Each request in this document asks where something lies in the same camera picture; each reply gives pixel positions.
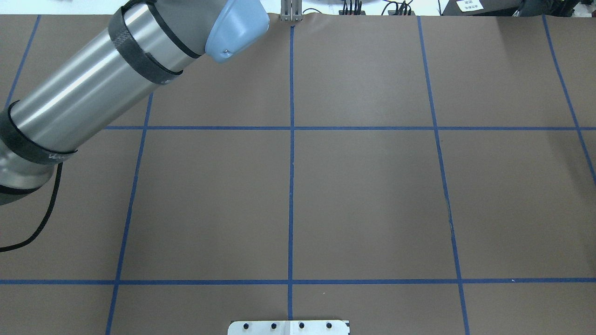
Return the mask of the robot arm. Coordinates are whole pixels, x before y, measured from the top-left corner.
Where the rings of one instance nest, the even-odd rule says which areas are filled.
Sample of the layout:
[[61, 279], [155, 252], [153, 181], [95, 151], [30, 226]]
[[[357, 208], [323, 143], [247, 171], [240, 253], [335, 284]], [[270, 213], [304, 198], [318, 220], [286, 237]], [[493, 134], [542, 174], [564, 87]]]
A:
[[34, 193], [54, 166], [203, 55], [224, 63], [270, 26], [259, 0], [130, 0], [107, 27], [1, 112], [1, 204]]

